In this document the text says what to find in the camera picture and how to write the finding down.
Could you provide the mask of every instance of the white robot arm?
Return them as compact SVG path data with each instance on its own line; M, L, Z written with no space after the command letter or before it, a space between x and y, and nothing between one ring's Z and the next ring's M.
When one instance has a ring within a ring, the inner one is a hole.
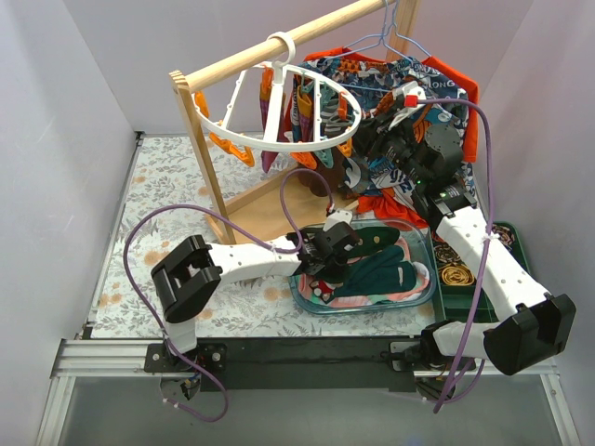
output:
M350 212L337 210L326 220L323 237L314 241L306 235L304 247L294 254L281 254L252 243L207 245L200 236L187 239L152 271L170 340L181 352L196 347L194 316L222 284L324 268L328 259L349 251L359 241L350 221ZM485 225L479 209L465 207L443 218L436 230L475 274ZM291 235L270 244L291 250L297 244ZM465 357L490 360L502 373L515 374L564 349L574 304L566 295L552 297L499 240L493 240L490 246L483 289L500 322L474 323ZM443 321L425 329L420 348L416 348L417 359L434 364L449 361L456 354L464 326L458 321Z

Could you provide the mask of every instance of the green tray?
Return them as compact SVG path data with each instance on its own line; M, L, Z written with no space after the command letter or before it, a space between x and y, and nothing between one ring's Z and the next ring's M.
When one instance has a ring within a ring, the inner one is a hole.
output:
M515 242L512 244L512 256L515 258L519 265L531 274L527 257L522 249L521 240L519 238L519 232L517 229L508 222L500 221L496 222L497 225L509 228L514 234ZM432 256L434 267L438 265L436 257ZM453 286L444 285L438 279L438 285L434 297L432 299L434 303L434 313L436 314L436 321L444 321L446 319L451 321L466 321L469 316L469 309L471 307L471 300L473 299L473 292L475 291L475 285L470 286ZM480 302L475 313L475 322L496 322L497 316L494 313L494 307L490 303L487 295L482 291L480 295Z

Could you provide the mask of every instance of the floral tablecloth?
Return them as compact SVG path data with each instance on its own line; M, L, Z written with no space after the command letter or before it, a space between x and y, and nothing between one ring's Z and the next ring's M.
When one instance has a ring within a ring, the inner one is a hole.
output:
M160 337L151 313L135 294L125 275L122 262L124 240L143 216L158 207L174 203L210 207L210 198L188 138L145 138L139 150L97 309L93 338ZM267 176L259 164L260 156L255 157L258 161L253 168L218 148L211 149L211 156L226 200ZM287 167L289 163L289 157L280 155L268 175ZM130 253L132 273L160 312L151 268L192 234L202 234L207 242L216 240L204 216L191 210L176 210L154 218L133 242ZM316 316L294 303L287 278L267 278L257 281L252 287L232 284L218 288L203 312L196 317L196 335L418 335L422 328L433 322L431 302L399 310Z

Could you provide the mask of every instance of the wooden clothes rack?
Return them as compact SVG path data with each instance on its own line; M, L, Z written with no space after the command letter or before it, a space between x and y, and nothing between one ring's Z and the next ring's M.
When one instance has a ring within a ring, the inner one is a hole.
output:
M301 25L291 30L289 35L298 46L387 7L387 4L392 5L395 1L360 0ZM397 18L401 34L409 36L413 31L419 2L420 0L401 0L399 3ZM394 34L390 38L390 45L405 53L408 42ZM197 72L184 75L180 71L174 71L169 74L180 114L188 130L196 160L213 203L213 210L262 240L271 240L292 230L279 204L279 186L287 171L273 175L254 188L225 202L221 195L201 121L192 100L192 93L201 91L264 60L279 56L286 50L285 43L280 39L266 40ZM387 60L394 60L394 53L390 51L389 53ZM295 176L288 181L285 196L292 217L300 227L324 221L327 199L312 195L310 190L303 187ZM354 207L354 203L346 203L338 197L335 198L337 206ZM245 242L245 237L236 233L228 225L211 216L206 216L206 219L222 243Z

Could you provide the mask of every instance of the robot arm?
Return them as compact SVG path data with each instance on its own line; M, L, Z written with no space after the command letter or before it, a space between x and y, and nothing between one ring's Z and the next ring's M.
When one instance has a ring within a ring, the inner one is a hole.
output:
M393 95L393 107L362 122L354 142L369 158L385 156L415 181L417 213L477 276L487 224L456 176L463 159L460 136L450 125L433 125L424 140L416 142L411 120L404 118L419 107L408 106L405 96L424 98L423 90L404 85ZM315 275L322 269L340 274L347 265L346 253L359 242L350 219L349 212L339 210L330 214L322 230L302 230L304 243L299 250L295 233L270 242L275 248L295 249L293 254L251 243L209 245L200 235L186 239L152 271L171 341L181 352L196 347L193 318L221 284L267 275ZM503 374L515 374L564 350L575 316L574 303L567 295L552 296L498 240L490 243L483 289L499 322L474 323L463 356L490 360ZM449 362L456 355L464 328L465 324L457 321L432 324L422 331L419 346L405 352L405 359Z
M351 219L349 211L332 212L321 230L300 232L299 249L295 233L268 242L274 250L253 243L207 244L201 235L188 237L151 272L171 342L182 353L196 348L194 317L221 285L302 272L316 275L323 269L340 275L347 267L346 253L360 241Z
M446 216L436 233L477 275L486 222L478 208L464 207ZM516 374L562 352L575 316L567 295L552 296L512 257L499 240L490 242L483 290L500 322L474 323L463 356L491 361L503 374ZM445 362L456 354L465 324L434 324L424 330L423 355Z

